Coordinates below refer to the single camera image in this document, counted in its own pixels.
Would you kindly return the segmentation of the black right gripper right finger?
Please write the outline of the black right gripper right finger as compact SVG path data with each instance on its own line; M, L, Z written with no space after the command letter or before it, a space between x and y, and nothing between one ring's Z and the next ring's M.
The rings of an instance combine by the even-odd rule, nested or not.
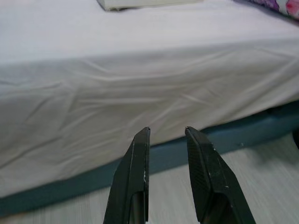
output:
M189 175L196 217L201 224L254 224L231 168L202 132L185 129Z

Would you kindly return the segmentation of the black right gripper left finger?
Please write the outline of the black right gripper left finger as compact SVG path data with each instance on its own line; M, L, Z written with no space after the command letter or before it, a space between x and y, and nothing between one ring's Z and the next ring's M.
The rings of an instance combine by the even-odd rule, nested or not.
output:
M106 207L107 224L144 224L149 219L150 128L133 138L118 165Z

